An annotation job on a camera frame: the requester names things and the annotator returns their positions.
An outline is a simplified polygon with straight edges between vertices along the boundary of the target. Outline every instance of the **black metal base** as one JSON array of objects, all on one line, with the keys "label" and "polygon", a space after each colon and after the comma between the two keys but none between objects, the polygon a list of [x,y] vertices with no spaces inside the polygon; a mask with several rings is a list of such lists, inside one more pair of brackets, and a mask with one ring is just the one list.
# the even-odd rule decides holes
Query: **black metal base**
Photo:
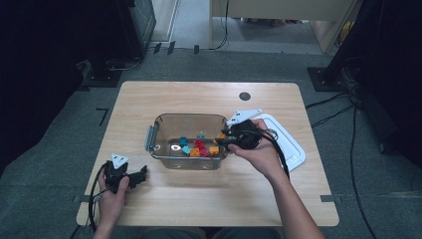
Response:
[{"label": "black metal base", "polygon": [[95,74],[93,69],[87,72],[82,87],[88,88],[116,88],[120,80],[121,71],[106,71],[102,74]]},{"label": "black metal base", "polygon": [[348,88],[342,85],[343,79],[338,81],[326,81],[323,72],[325,68],[308,68],[311,80],[316,92],[348,92]]}]

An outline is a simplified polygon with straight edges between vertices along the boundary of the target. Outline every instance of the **table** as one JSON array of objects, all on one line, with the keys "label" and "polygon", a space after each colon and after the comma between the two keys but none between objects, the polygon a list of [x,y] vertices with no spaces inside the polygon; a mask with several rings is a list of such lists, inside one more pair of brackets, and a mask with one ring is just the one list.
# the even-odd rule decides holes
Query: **table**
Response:
[{"label": "table", "polygon": [[[239,95],[247,92],[248,101]],[[118,222],[126,226],[281,226],[268,180],[245,159],[230,154],[217,170],[167,169],[144,149],[147,130],[165,113],[217,114],[262,109],[301,145],[307,160],[291,172],[291,181],[319,226],[335,226],[331,195],[299,87],[284,83],[125,82],[121,86],[97,161],[88,182],[112,153],[130,158],[128,173],[148,166]],[[88,204],[77,221],[85,225]]]},{"label": "table", "polygon": [[210,0],[209,47],[213,48],[213,18],[311,20],[323,53],[331,48],[358,0]]}]

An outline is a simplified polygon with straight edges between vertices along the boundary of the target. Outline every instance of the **hand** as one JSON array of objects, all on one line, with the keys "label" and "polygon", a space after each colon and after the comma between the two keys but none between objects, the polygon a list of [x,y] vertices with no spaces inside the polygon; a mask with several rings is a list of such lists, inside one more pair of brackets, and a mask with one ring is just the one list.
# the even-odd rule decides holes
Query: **hand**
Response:
[{"label": "hand", "polygon": [[[99,177],[100,191],[106,189],[105,171],[102,170]],[[121,179],[118,185],[117,194],[111,191],[104,192],[100,199],[100,223],[95,237],[109,238],[115,227],[124,205],[126,204],[126,194],[130,193],[129,178],[126,176]]]},{"label": "hand", "polygon": [[[252,122],[260,129],[267,129],[263,119],[252,119]],[[280,173],[283,170],[279,155],[273,145],[265,138],[254,149],[242,149],[238,145],[229,144],[229,149],[237,156],[247,159],[264,176],[269,177],[273,173]]]}]

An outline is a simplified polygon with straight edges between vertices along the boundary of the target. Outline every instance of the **person's right hand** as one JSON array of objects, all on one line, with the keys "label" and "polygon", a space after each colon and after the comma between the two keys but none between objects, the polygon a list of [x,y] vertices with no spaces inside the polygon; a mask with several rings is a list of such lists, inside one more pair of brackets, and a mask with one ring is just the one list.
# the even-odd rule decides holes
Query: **person's right hand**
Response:
[{"label": "person's right hand", "polygon": [[[263,119],[252,119],[252,122],[260,129],[267,129]],[[279,155],[273,145],[265,138],[254,149],[242,149],[238,145],[229,144],[229,149],[237,156],[247,159],[264,176],[269,177],[273,173],[283,171]]]}]

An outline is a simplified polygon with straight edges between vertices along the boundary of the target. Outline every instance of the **wooden tabletop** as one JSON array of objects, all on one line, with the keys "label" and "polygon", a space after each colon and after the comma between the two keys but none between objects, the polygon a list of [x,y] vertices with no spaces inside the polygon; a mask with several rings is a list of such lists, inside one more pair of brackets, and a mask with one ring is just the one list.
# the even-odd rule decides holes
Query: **wooden tabletop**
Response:
[{"label": "wooden tabletop", "polygon": [[[244,92],[251,95],[248,101],[239,98]],[[331,192],[295,84],[125,82],[85,194],[90,194],[101,165],[116,153],[129,157],[128,173],[144,165],[149,169],[146,181],[129,195],[119,225],[280,226],[270,183],[245,159],[230,154],[216,170],[167,169],[144,149],[148,127],[161,114],[215,114],[229,119],[236,110],[252,109],[273,116],[304,149],[307,159],[291,171],[291,182],[316,224],[335,226],[334,202],[321,202],[320,196]],[[88,204],[82,203],[77,222],[85,225],[87,218]]]}]

